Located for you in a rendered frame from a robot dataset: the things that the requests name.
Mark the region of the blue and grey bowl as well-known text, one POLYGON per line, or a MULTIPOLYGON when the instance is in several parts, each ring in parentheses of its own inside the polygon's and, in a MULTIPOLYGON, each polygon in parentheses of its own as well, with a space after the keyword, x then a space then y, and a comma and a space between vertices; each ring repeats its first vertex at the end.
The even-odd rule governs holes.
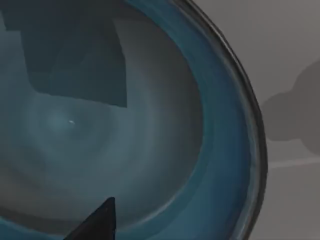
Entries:
POLYGON ((249 240, 268 157, 250 80, 194 0, 0 0, 0 240, 249 240))

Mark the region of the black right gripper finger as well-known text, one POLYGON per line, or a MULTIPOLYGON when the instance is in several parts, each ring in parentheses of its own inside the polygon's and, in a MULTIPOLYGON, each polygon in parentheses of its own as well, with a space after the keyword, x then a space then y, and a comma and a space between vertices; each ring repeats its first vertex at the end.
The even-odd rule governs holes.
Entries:
POLYGON ((115 198, 109 197, 63 240, 115 240, 115 198))

